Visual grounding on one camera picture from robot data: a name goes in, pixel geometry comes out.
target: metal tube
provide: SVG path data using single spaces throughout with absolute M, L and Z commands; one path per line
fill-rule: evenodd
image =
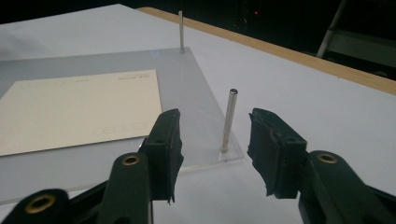
M 236 97 L 238 96 L 238 90 L 231 89 L 228 97 L 227 113 L 224 121 L 223 140 L 220 147 L 221 152 L 228 151 L 228 142 L 230 140 L 231 126 L 233 124 L 233 112 L 235 111 Z
M 178 12 L 178 24 L 180 30 L 180 53 L 184 53 L 184 27 L 183 27 L 183 11 Z

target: dark background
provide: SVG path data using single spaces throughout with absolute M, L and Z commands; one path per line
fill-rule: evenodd
M 156 7 L 279 46 L 315 55 L 341 0 L 14 0 L 2 3 L 0 23 L 93 7 Z M 396 0 L 348 0 L 338 29 L 396 41 Z M 396 69 L 330 53 L 336 63 L 366 72 Z

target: paper card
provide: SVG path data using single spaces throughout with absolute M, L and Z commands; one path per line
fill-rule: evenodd
M 0 99 L 0 156 L 149 135 L 155 70 L 17 81 Z

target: white table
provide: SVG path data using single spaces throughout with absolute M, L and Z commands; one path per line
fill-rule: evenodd
M 121 5 L 0 25 L 1 61 L 178 44 L 178 24 Z M 224 113 L 229 89 L 239 90 L 233 133 L 244 151 L 248 113 L 271 110 L 308 141 L 308 151 L 336 153 L 366 184 L 396 195 L 394 95 L 188 27 L 185 45 Z M 264 182 L 246 156 L 180 174 L 176 203 L 156 202 L 154 215 L 156 223 L 302 223 L 297 202 L 265 197 Z M 11 206 L 0 206 L 0 219 Z

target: brass grommet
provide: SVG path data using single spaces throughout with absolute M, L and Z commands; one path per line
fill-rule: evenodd
M 323 162 L 326 162 L 326 163 L 329 163 L 329 164 L 337 163 L 337 158 L 335 158 L 334 156 L 332 156 L 330 154 L 325 154 L 325 153 L 319 154 L 318 155 L 318 159 L 320 161 L 323 161 Z
M 124 165 L 135 165 L 138 162 L 140 162 L 140 159 L 138 157 L 136 157 L 136 156 L 125 157 L 122 160 L 122 164 L 124 164 Z
M 26 206 L 26 213 L 36 214 L 51 207 L 56 201 L 55 196 L 51 194 L 43 194 L 33 198 Z

